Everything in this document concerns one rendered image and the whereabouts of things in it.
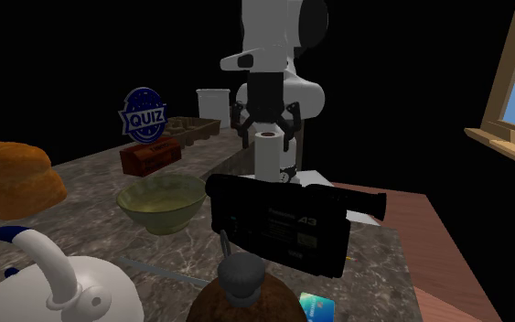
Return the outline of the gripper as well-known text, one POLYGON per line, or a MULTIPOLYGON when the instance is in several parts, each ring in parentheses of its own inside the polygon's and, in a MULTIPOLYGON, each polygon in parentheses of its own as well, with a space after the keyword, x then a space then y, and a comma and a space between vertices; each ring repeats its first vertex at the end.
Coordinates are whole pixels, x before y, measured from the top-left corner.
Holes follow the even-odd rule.
POLYGON ((300 103, 292 102, 286 105, 286 110, 293 116, 289 123, 282 116, 284 111, 284 73, 280 72, 250 72, 247 80, 247 103, 236 101, 231 107, 231 126, 242 139, 242 148, 249 147, 248 129, 253 123, 276 123, 284 132, 285 152, 295 132, 302 128, 300 103), (249 115, 241 123, 241 113, 249 115))

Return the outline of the white paper towel roll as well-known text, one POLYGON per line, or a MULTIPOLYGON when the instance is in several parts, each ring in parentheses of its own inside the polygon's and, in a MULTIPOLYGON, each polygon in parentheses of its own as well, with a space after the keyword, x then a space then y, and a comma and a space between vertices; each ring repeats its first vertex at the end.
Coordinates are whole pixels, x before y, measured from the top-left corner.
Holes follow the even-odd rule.
POLYGON ((254 138, 254 176, 265 182, 280 180, 283 137, 277 132, 259 132, 254 138))

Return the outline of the white container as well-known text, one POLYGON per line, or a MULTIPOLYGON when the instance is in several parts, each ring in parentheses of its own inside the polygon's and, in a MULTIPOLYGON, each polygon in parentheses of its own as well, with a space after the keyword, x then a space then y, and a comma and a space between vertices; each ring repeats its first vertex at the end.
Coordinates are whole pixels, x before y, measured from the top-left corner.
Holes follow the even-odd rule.
POLYGON ((229 89, 198 89, 200 118, 219 120, 221 128, 231 127, 229 89))

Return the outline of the brown cardboard egg tray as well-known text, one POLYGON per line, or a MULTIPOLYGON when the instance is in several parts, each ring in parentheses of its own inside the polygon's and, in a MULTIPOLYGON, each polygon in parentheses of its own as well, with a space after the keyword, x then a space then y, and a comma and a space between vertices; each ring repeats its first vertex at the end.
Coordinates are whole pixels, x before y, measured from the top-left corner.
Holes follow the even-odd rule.
POLYGON ((220 134, 220 120, 196 117, 170 117, 166 124, 164 137, 175 138, 182 149, 192 146, 197 140, 207 140, 220 134))

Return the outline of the red-brown box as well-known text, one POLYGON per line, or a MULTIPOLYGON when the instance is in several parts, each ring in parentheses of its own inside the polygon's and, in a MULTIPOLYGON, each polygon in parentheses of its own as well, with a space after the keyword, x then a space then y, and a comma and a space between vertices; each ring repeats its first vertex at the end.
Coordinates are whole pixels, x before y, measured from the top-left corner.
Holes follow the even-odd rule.
POLYGON ((181 145, 173 137, 160 137, 150 145, 134 145, 120 151, 123 172, 145 177, 181 159, 181 145))

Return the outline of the blue round sign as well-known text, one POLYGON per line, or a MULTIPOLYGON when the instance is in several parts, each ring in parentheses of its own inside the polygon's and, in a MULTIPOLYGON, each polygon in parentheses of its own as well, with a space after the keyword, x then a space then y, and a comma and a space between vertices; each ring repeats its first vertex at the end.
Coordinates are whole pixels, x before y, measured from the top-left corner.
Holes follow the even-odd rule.
POLYGON ((153 144, 165 131, 166 109, 167 104, 156 91, 147 87, 133 89, 118 112, 123 122, 122 135, 128 135, 138 144, 153 144))

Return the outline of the green bowl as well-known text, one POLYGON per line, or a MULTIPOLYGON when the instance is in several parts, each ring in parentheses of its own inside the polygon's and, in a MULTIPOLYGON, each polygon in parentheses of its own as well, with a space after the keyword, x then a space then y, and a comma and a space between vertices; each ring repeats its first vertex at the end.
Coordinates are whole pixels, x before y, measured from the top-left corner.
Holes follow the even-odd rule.
POLYGON ((206 182, 183 174, 141 179, 116 198, 119 208, 154 235, 168 235, 187 227, 201 208, 206 182))

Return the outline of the brown round pot grey knob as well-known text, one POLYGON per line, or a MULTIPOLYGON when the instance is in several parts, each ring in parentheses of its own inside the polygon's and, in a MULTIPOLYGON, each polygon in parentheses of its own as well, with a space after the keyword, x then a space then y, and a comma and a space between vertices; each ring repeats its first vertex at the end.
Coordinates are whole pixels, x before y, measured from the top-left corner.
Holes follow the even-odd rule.
POLYGON ((186 322, 307 322, 295 293, 265 271, 261 257, 232 252, 226 231, 220 245, 218 276, 202 288, 186 322))

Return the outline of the blue card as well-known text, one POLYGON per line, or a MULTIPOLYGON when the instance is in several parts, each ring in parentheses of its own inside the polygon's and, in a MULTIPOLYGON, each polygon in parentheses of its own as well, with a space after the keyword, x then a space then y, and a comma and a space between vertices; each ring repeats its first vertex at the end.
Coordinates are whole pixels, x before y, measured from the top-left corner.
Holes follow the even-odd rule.
POLYGON ((307 322, 335 322, 335 302, 331 299, 301 293, 299 303, 306 314, 307 322))

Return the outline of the brown wooden table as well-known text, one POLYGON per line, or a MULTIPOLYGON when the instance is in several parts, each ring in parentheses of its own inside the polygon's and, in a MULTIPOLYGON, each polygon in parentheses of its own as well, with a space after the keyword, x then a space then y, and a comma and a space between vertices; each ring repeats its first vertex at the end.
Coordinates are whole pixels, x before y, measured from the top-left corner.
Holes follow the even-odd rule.
POLYGON ((502 322, 424 194, 385 190, 424 322, 502 322))

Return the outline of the wooden framed window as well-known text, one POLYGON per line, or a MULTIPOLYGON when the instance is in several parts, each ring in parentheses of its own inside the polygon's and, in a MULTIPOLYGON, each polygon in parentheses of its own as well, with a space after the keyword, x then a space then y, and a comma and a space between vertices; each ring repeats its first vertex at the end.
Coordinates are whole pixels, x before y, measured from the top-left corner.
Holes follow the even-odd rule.
POLYGON ((515 161, 515 123, 504 114, 515 83, 515 9, 499 60, 488 103, 479 128, 467 128, 465 134, 515 161))

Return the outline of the orange-brown bread loaf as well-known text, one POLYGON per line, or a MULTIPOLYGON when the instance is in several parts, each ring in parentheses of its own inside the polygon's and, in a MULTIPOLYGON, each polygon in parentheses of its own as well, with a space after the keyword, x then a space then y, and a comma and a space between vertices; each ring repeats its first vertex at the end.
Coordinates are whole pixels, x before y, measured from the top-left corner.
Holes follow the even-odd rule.
POLYGON ((49 209, 68 195, 46 152, 0 142, 0 220, 19 220, 49 209))

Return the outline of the black camcorder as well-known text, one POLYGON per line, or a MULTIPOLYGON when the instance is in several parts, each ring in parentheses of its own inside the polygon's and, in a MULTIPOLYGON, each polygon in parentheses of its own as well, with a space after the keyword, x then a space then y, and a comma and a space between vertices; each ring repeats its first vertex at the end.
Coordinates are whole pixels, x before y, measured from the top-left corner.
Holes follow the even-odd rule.
POLYGON ((387 195, 212 174, 205 185, 211 228, 246 252, 304 273, 342 276, 349 245, 348 211, 383 220, 387 195))

